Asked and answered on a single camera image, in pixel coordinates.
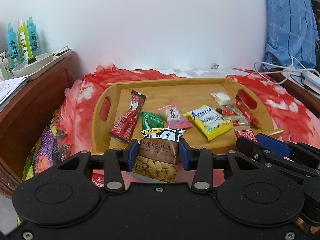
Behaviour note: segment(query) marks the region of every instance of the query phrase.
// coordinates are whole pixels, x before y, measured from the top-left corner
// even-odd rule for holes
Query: yellow snack bag
[[[207,105],[203,105],[196,110],[186,112],[183,116],[193,122],[196,127],[206,135],[208,141],[226,133],[232,128],[231,124],[227,123],[221,114],[214,111]]]

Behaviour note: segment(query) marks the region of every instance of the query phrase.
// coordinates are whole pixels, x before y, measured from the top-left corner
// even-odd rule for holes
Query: red floral bedsheet
[[[304,143],[320,148],[320,121],[298,100],[289,95],[284,88],[268,83],[251,70],[248,75],[230,75],[253,91],[265,104],[276,128],[283,128],[283,140]],[[107,83],[152,79],[178,78],[174,74],[165,75],[156,70],[129,71],[117,69],[113,64],[103,68],[97,66],[90,73],[77,80],[71,89],[66,89],[66,100],[55,113],[50,125],[45,129],[27,161],[24,179],[49,168],[70,155],[81,150],[91,150],[90,130],[95,104],[107,88]],[[104,106],[107,115],[110,105]],[[123,173],[126,186],[130,182],[140,181]],[[176,181],[190,182],[193,172],[186,172],[179,165]],[[223,181],[217,172],[215,184]]]

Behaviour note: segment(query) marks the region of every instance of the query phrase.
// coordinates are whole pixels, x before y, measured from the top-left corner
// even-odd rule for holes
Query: snack bag
[[[142,131],[144,139],[140,140],[138,157],[129,174],[149,182],[175,182],[179,139],[184,132],[169,128]]]
[[[180,115],[178,103],[161,107],[158,113],[167,121],[168,128],[186,129],[192,126],[188,119]]]
[[[111,129],[109,135],[119,141],[129,142],[137,124],[138,113],[142,108],[146,96],[134,90],[131,91],[132,100],[127,113],[123,114]]]
[[[207,105],[187,112],[183,116],[193,122],[206,135],[208,141],[231,130],[230,123],[227,123],[221,114]]]
[[[142,118],[142,129],[143,130],[164,127],[161,115],[154,114],[154,113],[148,113],[148,112],[141,112],[140,115]]]
[[[230,122],[231,126],[249,126],[249,121],[244,117],[240,110],[236,107],[236,104],[228,106],[220,106],[215,109],[219,114],[222,114],[223,118]]]

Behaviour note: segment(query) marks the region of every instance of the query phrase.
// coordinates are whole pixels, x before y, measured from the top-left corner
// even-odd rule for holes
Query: green bottle
[[[19,22],[19,36],[20,36],[20,46],[21,46],[24,60],[28,60],[29,58],[32,58],[32,52],[31,52],[31,47],[30,47],[30,42],[28,37],[27,26],[23,18],[21,18]]]

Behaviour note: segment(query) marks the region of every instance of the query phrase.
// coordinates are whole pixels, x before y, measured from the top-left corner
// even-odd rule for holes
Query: pink candy wrapper
[[[180,115],[179,104],[172,104],[158,109],[158,113],[167,121],[167,127],[171,129],[186,129],[192,126],[192,123]]]

